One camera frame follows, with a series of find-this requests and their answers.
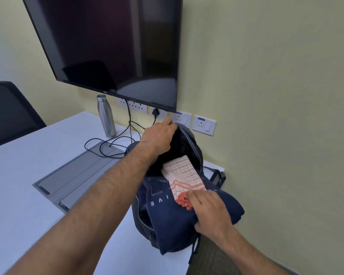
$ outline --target wall switch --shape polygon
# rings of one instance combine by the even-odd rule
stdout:
[[[194,116],[193,130],[213,136],[215,124],[215,121],[204,119],[200,116]]]
[[[152,113],[153,113],[154,109],[155,109],[154,107],[150,107],[149,106],[149,115],[153,116]],[[161,110],[161,109],[158,109],[158,111],[159,111],[159,115],[157,116],[157,119],[164,120],[168,116],[167,111],[164,111],[164,110]]]
[[[141,104],[141,103],[138,103],[138,102],[134,102],[134,101],[128,101],[129,103],[129,108],[130,110],[133,110],[133,111],[138,111],[140,113],[143,113],[143,114],[147,114],[147,107],[146,105],[144,104]],[[125,107],[127,108],[127,105],[126,105],[126,101],[125,99],[122,99],[122,98],[117,98],[117,104],[122,106],[122,107]]]
[[[191,127],[191,114],[175,112],[172,114],[172,120],[175,124],[183,124],[184,126]]]

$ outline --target black backpack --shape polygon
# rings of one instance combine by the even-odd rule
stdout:
[[[184,155],[188,156],[193,167],[197,170],[198,174],[203,178],[203,168],[205,167],[203,167],[203,157],[202,157],[201,149],[197,145],[195,141],[195,137],[193,133],[190,131],[190,129],[188,129],[186,126],[182,124],[177,124],[177,125],[178,125],[178,129],[172,138],[172,141],[170,144],[171,146],[170,150],[160,155],[156,159],[156,161],[152,163],[152,165],[149,167],[144,178],[148,179],[151,177],[162,177],[161,169],[163,167],[163,164],[173,159],[182,157]],[[137,144],[138,142],[131,144],[127,148],[125,154],[129,153]],[[211,168],[207,168],[207,169],[213,172],[211,181],[220,188],[225,181],[225,174],[215,169],[211,169]],[[150,218],[146,210],[141,210],[139,206],[139,200],[143,198],[141,197],[141,195],[143,195],[142,187],[143,185],[141,185],[138,191],[138,194],[136,195],[136,198],[134,199],[133,204],[132,204],[132,213],[134,217],[135,226],[138,229],[138,231],[146,239],[148,239],[151,242],[151,245],[153,247],[159,249],[158,244],[157,244],[157,238],[154,233]],[[195,230],[189,231],[188,236],[186,239],[184,239],[183,243],[181,243],[181,245],[179,245],[175,250],[170,250],[168,252],[181,251],[189,247],[190,245],[193,245],[193,252],[194,252],[194,244],[196,243],[198,238],[199,238],[199,234]]]

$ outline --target black television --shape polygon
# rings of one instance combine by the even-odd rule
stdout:
[[[175,112],[183,0],[23,0],[58,81]]]

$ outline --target hand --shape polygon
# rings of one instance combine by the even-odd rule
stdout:
[[[157,157],[170,150],[170,143],[177,128],[177,125],[168,116],[163,122],[145,129],[140,144],[151,150],[153,155]]]
[[[188,191],[187,197],[198,218],[197,232],[207,236],[219,247],[228,240],[233,229],[226,205],[214,191]]]

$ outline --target stainless steel bottle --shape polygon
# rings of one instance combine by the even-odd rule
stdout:
[[[113,138],[117,135],[115,128],[115,122],[113,121],[113,115],[111,106],[107,101],[105,95],[97,95],[98,99],[98,113],[101,118],[105,135],[108,139]]]

